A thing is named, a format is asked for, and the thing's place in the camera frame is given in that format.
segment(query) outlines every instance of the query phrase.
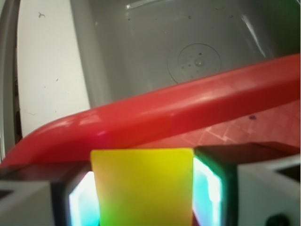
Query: yellow card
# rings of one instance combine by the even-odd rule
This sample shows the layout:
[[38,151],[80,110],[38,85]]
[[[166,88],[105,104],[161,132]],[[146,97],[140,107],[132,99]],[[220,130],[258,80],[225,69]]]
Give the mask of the yellow card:
[[102,226],[190,226],[193,149],[91,153]]

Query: drain cover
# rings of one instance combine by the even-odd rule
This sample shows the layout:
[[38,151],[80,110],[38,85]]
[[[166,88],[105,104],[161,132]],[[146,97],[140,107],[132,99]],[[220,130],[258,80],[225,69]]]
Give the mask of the drain cover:
[[180,51],[171,51],[168,69],[177,82],[185,82],[216,74],[221,59],[214,48],[201,43],[190,44]]

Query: gray sink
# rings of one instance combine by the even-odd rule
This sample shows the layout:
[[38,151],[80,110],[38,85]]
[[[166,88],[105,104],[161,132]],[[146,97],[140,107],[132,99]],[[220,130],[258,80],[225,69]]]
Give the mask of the gray sink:
[[300,52],[296,0],[72,0],[92,107]]

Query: red plastic bar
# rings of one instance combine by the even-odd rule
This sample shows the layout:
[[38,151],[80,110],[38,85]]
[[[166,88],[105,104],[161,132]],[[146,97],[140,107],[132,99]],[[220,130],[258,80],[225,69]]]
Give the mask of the red plastic bar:
[[51,122],[21,140],[0,167],[81,161],[300,98],[300,54],[217,74]]

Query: white countertop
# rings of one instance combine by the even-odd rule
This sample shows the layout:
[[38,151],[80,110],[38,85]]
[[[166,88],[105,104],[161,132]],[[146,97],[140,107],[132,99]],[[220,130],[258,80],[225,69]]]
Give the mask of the white countertop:
[[22,0],[17,31],[22,133],[90,108],[70,0]]

